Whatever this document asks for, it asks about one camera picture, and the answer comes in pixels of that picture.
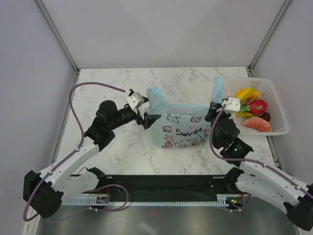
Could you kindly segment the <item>light blue plastic bag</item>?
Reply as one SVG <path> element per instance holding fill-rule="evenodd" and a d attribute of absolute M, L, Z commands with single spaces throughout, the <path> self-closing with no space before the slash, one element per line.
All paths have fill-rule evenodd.
<path fill-rule="evenodd" d="M 153 143 L 161 148 L 186 148 L 204 144 L 210 134 L 210 123 L 204 118 L 209 108 L 201 105 L 169 103 L 160 88 L 148 88 L 149 115 L 161 115 L 150 127 Z"/>

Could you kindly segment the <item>yellow fake banana bunch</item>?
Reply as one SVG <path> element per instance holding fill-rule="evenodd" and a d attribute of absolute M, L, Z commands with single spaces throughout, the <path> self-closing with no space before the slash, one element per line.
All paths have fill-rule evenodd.
<path fill-rule="evenodd" d="M 251 96 L 254 93 L 254 91 L 256 91 L 255 88 L 249 87 L 249 88 L 238 90 L 236 92 L 236 97 L 240 100 L 241 107 L 243 106 L 243 104 L 245 102 L 247 102 L 248 100 L 252 99 Z M 246 118 L 253 117 L 253 114 L 250 114 L 250 113 L 247 113 L 247 112 L 240 112 L 240 111 L 237 112 L 235 115 L 237 117 L 246 117 Z"/>

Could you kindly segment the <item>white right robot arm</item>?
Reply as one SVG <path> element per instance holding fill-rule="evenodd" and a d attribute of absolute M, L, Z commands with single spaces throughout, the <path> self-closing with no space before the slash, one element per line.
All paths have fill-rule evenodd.
<path fill-rule="evenodd" d="M 210 123 L 209 146 L 215 156 L 234 165 L 235 176 L 224 180 L 229 193 L 237 190 L 256 196 L 286 214 L 288 220 L 305 231 L 313 228 L 313 186 L 295 179 L 253 153 L 239 137 L 230 114 L 234 101 L 210 103 L 205 120 Z"/>

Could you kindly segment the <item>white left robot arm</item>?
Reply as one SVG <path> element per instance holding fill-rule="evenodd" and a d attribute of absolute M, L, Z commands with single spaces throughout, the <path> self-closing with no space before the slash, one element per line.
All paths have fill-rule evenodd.
<path fill-rule="evenodd" d="M 150 128 L 161 115 L 141 113 L 139 107 L 148 98 L 131 95 L 127 104 L 118 109 L 115 102 L 103 101 L 96 111 L 91 126 L 83 133 L 83 139 L 68 156 L 57 160 L 36 173 L 29 171 L 24 177 L 23 199 L 26 207 L 36 211 L 36 215 L 46 219 L 51 217 L 63 202 L 83 192 L 106 190 L 107 181 L 101 177 L 97 168 L 70 179 L 70 175 L 84 162 L 100 153 L 114 139 L 114 129 L 131 121 L 144 129 Z"/>

